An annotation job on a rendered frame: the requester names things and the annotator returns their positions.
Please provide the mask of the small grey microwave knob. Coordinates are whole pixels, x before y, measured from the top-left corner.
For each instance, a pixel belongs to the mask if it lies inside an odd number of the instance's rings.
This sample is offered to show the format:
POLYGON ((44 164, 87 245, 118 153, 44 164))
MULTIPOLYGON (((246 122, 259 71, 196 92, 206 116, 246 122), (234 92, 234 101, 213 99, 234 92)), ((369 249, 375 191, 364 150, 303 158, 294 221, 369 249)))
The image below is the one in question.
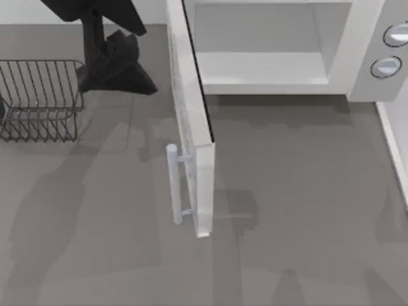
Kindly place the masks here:
POLYGON ((378 59, 370 67, 370 72, 377 79, 385 79, 397 74, 402 67, 399 57, 391 56, 378 59))

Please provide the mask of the large grey microwave knob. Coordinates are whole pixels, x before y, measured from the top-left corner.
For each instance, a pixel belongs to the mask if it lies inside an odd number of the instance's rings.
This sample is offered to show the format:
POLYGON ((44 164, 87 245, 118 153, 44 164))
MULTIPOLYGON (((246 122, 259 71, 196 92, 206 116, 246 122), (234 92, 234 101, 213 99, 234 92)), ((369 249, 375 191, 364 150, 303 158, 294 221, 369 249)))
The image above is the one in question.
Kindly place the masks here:
POLYGON ((398 48, 408 44, 408 22, 391 25, 385 30, 382 40, 391 48, 398 48))

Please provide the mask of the pale microwave oven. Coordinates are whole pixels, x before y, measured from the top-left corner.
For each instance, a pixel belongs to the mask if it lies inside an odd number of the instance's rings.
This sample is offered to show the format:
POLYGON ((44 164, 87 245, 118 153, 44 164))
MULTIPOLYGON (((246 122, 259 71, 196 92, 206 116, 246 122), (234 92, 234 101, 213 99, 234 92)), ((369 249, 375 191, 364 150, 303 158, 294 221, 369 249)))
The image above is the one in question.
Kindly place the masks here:
POLYGON ((186 0, 205 94, 339 95, 392 101, 408 77, 408 44, 383 34, 408 22, 408 0, 186 0), (377 79, 378 59, 400 71, 377 79))

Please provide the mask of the white microwave door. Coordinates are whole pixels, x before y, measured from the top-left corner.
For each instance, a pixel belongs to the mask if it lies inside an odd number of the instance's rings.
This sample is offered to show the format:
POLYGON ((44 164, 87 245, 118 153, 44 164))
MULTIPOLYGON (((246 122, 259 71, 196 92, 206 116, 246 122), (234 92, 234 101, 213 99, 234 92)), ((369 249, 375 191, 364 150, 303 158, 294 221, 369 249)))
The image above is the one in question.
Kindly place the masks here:
POLYGON ((198 61, 189 26, 186 0, 165 0, 170 53, 171 90, 198 238, 213 231, 215 140, 205 103, 198 61))

